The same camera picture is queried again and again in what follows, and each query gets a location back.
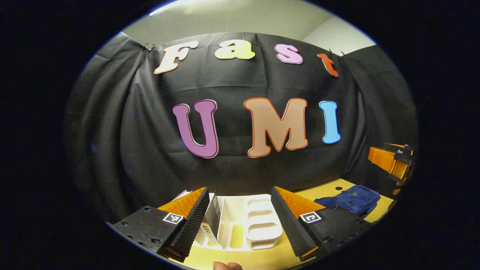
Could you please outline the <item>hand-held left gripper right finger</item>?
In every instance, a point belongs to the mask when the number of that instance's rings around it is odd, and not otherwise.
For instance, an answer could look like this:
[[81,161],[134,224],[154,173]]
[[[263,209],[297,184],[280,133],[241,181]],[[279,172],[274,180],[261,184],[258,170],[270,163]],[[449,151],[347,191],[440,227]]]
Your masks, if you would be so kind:
[[324,258],[372,227],[338,204],[325,207],[277,186],[271,189],[271,203],[300,261]]

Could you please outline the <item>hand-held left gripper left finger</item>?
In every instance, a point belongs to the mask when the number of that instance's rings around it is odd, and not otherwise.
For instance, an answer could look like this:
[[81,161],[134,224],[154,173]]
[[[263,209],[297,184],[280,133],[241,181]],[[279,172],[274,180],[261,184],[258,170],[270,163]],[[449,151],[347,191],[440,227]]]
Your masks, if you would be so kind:
[[161,207],[143,206],[111,227],[152,253],[183,263],[209,207],[207,187]]

